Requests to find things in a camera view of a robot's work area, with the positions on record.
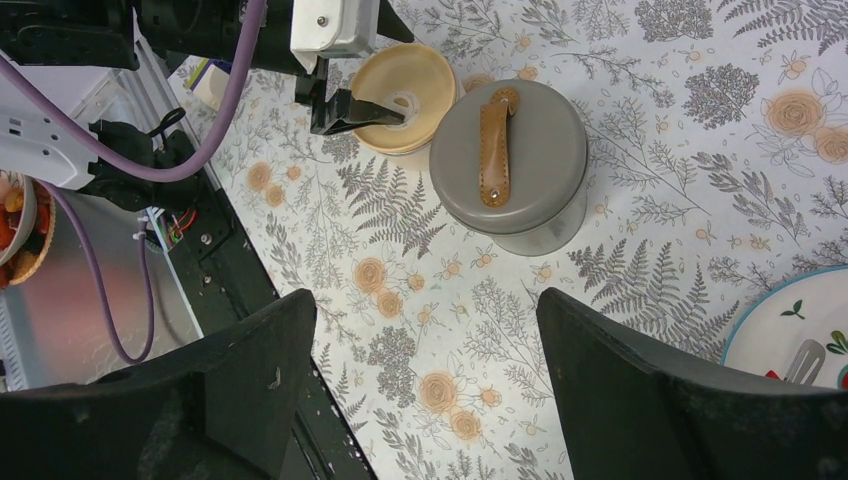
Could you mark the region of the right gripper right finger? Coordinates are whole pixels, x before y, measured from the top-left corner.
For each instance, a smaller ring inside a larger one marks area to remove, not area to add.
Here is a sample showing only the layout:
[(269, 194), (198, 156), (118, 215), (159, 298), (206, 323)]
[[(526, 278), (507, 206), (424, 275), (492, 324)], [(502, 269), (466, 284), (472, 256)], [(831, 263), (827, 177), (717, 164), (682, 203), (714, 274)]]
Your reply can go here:
[(847, 395), (720, 366), (544, 290), (536, 319), (578, 479), (843, 479)]

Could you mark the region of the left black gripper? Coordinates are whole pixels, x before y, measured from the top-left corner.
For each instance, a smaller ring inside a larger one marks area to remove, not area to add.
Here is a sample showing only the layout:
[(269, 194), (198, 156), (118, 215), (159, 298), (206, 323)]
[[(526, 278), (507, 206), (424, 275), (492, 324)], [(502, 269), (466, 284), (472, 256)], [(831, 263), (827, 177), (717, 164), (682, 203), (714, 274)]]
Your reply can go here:
[[(379, 2), (377, 36), (412, 43), (414, 34), (388, 1)], [(247, 25), (248, 1), (137, 1), (141, 34), (156, 49), (233, 64), (239, 37)], [(296, 77), (295, 102), (311, 111), (310, 132), (330, 136), (368, 126), (396, 126), (399, 112), (357, 99), (338, 89), (329, 98), (329, 60), (320, 58), (311, 74), (290, 51), (293, 1), (264, 1), (250, 66)]]

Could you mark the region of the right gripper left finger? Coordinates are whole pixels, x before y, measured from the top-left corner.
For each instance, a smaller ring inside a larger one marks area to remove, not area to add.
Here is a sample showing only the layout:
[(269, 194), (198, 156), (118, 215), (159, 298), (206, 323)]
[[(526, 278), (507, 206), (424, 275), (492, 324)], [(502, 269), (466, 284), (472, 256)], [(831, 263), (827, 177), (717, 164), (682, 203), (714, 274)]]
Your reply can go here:
[(300, 289), (89, 384), (1, 397), (5, 479), (279, 479), (316, 326)]

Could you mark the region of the beige round lid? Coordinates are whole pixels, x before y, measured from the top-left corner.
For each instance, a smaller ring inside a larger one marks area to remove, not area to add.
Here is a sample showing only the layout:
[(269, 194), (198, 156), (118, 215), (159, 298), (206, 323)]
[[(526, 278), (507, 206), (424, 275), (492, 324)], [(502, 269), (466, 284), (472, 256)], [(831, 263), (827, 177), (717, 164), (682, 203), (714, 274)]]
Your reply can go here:
[(460, 98), (448, 60), (421, 44), (398, 44), (366, 60), (351, 81), (353, 96), (400, 113), (398, 125), (359, 128), (354, 137), (386, 155), (408, 155), (432, 140), (444, 115)]

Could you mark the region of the grey lid with wooden knob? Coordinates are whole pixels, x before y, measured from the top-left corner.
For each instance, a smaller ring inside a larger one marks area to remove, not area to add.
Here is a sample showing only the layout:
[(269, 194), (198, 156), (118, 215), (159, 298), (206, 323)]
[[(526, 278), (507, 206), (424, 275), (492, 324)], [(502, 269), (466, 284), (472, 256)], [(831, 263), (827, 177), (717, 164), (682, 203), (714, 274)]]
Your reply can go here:
[(516, 235), (585, 209), (588, 140), (574, 104), (543, 83), (497, 81), (466, 94), (433, 137), (442, 206), (480, 233)]

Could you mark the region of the grey cylindrical lunch container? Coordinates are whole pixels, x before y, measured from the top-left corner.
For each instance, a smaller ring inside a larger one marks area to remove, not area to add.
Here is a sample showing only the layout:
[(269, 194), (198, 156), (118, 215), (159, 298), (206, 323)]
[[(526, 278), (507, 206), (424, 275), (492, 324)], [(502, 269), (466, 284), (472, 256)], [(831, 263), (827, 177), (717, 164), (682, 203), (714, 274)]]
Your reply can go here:
[(473, 233), (515, 255), (539, 257), (568, 244), (581, 229), (588, 210), (586, 187), (580, 184), (564, 203), (543, 207), (513, 194), (502, 207), (447, 208), (450, 216)]

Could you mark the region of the metal food tongs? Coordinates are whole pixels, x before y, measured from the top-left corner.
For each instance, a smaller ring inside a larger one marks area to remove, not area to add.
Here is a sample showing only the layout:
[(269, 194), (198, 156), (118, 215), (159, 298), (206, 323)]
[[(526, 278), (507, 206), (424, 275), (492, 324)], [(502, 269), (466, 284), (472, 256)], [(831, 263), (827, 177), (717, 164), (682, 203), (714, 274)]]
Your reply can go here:
[(812, 386), (826, 360), (825, 347), (816, 340), (804, 340), (793, 358), (785, 380), (788, 383)]

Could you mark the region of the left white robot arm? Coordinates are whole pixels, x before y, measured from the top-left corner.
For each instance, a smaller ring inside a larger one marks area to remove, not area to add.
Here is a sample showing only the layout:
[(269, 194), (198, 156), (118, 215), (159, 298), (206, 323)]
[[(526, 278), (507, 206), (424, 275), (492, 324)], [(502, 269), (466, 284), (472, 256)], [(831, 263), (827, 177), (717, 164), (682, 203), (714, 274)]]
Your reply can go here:
[[(198, 174), (222, 143), (251, 69), (295, 78), (295, 100), (309, 108), (315, 135), (403, 123), (401, 113), (347, 89), (327, 90), (329, 62), (368, 56), (378, 37), (414, 39), (387, 1), (5, 1), (1, 72), (42, 111), (46, 125), (62, 130), (59, 148), (43, 146), (42, 159), (24, 174), (127, 211), (186, 210), (198, 198)], [(25, 66), (135, 71), (139, 40), (231, 67), (216, 120), (191, 154), (154, 149), (155, 138), (170, 143), (175, 115), (149, 132), (120, 122), (81, 126), (21, 73)]]

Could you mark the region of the green yellow object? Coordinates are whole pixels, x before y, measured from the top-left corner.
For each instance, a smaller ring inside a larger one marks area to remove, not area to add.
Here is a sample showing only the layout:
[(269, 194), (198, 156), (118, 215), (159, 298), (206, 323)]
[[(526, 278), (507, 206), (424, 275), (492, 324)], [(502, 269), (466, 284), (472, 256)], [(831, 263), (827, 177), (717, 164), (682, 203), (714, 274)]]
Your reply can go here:
[(224, 98), (232, 64), (203, 59), (186, 81), (186, 87), (207, 107), (218, 111)]

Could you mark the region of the white patterned plate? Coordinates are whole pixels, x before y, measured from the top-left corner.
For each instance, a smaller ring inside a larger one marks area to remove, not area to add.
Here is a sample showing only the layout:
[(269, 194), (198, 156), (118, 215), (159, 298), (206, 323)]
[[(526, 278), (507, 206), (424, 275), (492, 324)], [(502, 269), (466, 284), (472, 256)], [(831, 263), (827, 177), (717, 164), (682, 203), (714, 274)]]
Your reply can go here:
[(803, 274), (758, 300), (733, 326), (720, 364), (785, 381), (804, 340), (825, 347), (812, 387), (847, 388), (847, 268)]

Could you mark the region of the background plate of food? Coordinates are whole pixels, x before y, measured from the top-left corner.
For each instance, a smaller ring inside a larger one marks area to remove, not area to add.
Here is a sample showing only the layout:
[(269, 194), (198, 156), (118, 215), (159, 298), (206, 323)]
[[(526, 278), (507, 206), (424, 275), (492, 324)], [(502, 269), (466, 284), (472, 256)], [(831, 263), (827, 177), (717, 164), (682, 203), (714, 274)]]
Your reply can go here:
[(1, 170), (1, 289), (31, 278), (44, 262), (56, 228), (53, 197), (37, 181)]

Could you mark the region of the floral patterned table mat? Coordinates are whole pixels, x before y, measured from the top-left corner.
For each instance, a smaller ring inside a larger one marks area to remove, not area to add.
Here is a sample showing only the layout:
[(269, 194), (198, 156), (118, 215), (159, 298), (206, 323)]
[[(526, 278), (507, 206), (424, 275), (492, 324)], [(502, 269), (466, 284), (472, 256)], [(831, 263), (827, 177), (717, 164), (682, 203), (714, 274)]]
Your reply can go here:
[(559, 289), (705, 360), (847, 384), (843, 1), (398, 1), (321, 137), (250, 74), (212, 160), (380, 479), (569, 479)]

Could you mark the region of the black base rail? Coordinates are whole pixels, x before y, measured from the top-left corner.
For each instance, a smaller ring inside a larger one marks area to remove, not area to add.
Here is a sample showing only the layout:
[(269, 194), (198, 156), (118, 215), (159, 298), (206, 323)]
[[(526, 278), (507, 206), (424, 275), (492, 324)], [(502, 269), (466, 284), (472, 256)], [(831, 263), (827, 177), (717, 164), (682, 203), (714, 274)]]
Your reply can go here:
[(221, 337), (257, 325), (211, 389), (202, 424), (279, 479), (372, 479), (375, 473), (310, 354), (317, 306), (273, 286), (208, 168), (185, 180), (181, 240), (167, 253), (199, 330)]

